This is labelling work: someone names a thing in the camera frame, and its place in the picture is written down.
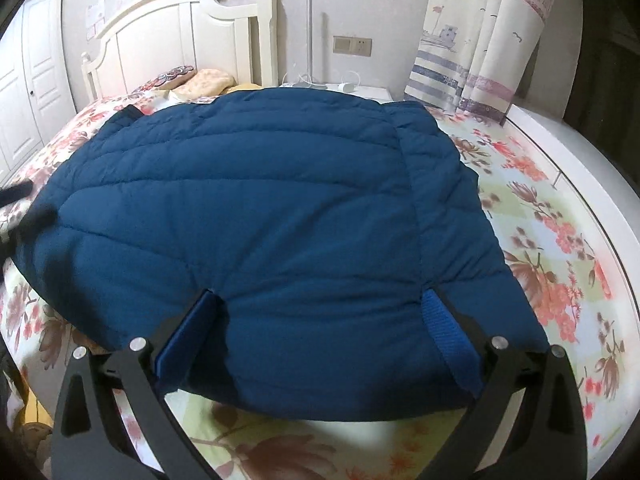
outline metal screw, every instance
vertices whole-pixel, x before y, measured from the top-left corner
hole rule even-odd
[[[136,337],[129,343],[129,348],[134,352],[140,352],[146,346],[146,339],[143,337]]]
[[[501,335],[497,335],[492,337],[491,345],[496,350],[506,350],[509,347],[509,342],[505,337],[502,337]]]
[[[86,355],[86,348],[79,346],[74,350],[74,359],[82,359]]]
[[[555,355],[558,359],[562,359],[566,355],[564,348],[562,348],[560,345],[553,345],[551,347],[551,353]]]

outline yellow pillow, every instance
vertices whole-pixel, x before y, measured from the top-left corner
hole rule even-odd
[[[231,92],[236,92],[238,90],[262,90],[263,88],[263,86],[256,85],[254,83],[242,83],[241,85],[224,89],[220,95],[231,94]]]
[[[215,97],[225,88],[236,84],[233,76],[215,68],[203,68],[184,85],[174,90],[181,98]]]

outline wall socket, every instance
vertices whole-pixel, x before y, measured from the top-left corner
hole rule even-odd
[[[352,36],[334,36],[334,54],[352,54],[354,56],[371,56],[371,38],[354,38]]]

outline white wardrobe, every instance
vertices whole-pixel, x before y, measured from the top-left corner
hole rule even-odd
[[[76,114],[61,20],[62,0],[26,0],[0,40],[0,183]]]

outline white bed frame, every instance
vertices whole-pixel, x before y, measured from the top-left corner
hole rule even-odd
[[[258,25],[255,64],[251,20]],[[137,0],[111,18],[96,38],[97,58],[82,54],[91,101],[130,93],[180,65],[224,70],[238,84],[278,85],[276,0],[236,7],[217,0]]]

